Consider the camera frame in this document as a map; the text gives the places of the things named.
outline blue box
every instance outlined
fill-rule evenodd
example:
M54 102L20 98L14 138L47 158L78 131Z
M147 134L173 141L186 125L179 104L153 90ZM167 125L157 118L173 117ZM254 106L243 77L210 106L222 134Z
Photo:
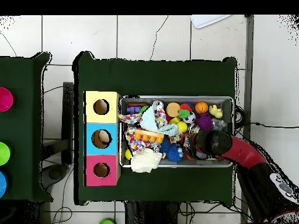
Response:
M92 135L97 130L107 131L110 135L110 143L105 148L97 148L92 143ZM86 154L87 155L116 155L117 154L117 124L97 124L87 123L86 124Z

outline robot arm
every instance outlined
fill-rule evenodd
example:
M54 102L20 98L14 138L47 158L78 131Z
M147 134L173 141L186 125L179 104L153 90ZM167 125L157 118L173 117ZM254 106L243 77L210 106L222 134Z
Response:
M248 142L223 131L200 131L189 138L189 155L206 153L236 163L244 196L256 222L299 224L299 204L293 190Z

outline metal tray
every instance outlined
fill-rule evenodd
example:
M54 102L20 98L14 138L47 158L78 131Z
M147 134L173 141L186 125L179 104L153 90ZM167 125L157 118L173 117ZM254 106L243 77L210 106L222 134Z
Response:
M164 103L164 108L170 102L191 102L197 103L200 101L206 102L208 105L215 104L220 107L223 112L222 120L227 123L227 126L223 129L224 131L232 133L234 129L234 110L235 103L233 98L228 96L123 96L119 101L120 113L126 115L126 106L128 102L147 102L152 103L154 100L161 100ZM121 122L119 124L119 161L123 167L130 167L130 161L126 159L124 153L127 149L127 141L124 136L124 130L127 129L127 124ZM217 159L209 158L206 160L188 160L185 156L179 163L170 162L168 159L161 159L159 167L229 167L231 162L219 161Z

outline table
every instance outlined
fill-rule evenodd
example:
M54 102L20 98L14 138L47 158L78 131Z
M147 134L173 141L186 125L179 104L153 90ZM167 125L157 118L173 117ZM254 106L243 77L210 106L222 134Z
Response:
M83 186L83 92L120 95L231 96L235 98L234 58L221 61L96 60L81 52L74 60L74 200L85 201L224 201L232 205L233 167L157 168L138 174L121 168L114 187Z
M0 87L14 96L11 109L0 113L0 141L11 149L8 163L0 166L8 178L2 200L51 201L40 185L42 159L41 75L50 54L34 58L0 57Z

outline yellow rubber duck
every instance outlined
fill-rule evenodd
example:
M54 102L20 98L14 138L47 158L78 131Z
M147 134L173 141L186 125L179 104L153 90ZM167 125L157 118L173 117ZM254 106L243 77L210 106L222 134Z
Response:
M220 108L218 109L216 105L210 106L208 108L208 111L210 112L210 114L215 116L215 118L221 118L222 117L222 110Z

